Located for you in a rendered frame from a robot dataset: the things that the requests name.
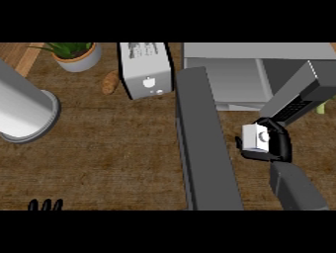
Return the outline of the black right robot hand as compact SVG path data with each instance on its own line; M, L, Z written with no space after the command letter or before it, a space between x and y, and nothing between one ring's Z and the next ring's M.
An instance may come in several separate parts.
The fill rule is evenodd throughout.
M243 136L236 137L237 148L243 157L262 161L292 162L292 144L287 130L271 118L259 118L255 124L268 131L270 140L267 144L270 150L264 151L258 147L246 148L246 141L255 136L243 132Z

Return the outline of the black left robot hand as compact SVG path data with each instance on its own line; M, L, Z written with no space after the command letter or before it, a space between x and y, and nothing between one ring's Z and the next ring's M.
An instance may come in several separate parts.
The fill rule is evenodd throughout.
M51 199L46 199L43 205L39 206L39 200L33 199L29 203L29 211L61 211L63 209L63 199L58 199L55 203L52 203Z

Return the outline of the white milk carton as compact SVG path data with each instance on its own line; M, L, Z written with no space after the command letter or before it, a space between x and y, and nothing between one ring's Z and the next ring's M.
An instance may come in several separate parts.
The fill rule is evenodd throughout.
M243 149L256 152L270 152L268 128L259 124L243 125Z

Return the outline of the dark grey microwave door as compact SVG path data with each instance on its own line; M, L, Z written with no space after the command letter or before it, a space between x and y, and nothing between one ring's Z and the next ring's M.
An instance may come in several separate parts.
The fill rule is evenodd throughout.
M176 137L190 211L244 209L203 67L176 73Z

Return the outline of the grey microwave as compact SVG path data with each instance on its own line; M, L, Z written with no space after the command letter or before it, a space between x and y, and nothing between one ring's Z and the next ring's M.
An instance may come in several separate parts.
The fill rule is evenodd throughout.
M216 109L256 111L290 125L336 96L327 42L187 42L182 66L206 69Z

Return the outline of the green vegetable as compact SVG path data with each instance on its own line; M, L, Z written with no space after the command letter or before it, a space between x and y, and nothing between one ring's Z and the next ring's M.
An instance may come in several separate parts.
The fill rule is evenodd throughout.
M315 108L315 113L320 115L326 114L326 104L329 101L326 101L317 108Z

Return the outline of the white paper towel roll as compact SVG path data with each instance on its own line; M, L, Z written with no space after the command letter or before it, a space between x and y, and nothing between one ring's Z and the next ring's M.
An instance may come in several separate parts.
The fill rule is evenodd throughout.
M0 137L29 143L52 130L61 113L57 95L40 90L0 59Z

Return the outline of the white toaster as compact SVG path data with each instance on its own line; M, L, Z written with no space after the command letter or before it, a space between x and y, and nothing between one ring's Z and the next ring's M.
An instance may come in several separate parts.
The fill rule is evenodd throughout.
M129 98L173 91L173 63L166 42L119 42L119 76Z

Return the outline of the brown potato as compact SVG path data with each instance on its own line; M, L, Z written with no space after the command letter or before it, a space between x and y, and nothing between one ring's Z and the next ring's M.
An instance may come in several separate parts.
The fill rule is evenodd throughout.
M120 83L119 71L111 71L103 81L103 93L111 95L117 89Z

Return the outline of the potted green plant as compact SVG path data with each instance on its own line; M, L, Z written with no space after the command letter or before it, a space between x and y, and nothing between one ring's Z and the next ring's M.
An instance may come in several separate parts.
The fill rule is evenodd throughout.
M39 49L46 50L69 72L92 68L101 58L101 45L97 42L48 42Z

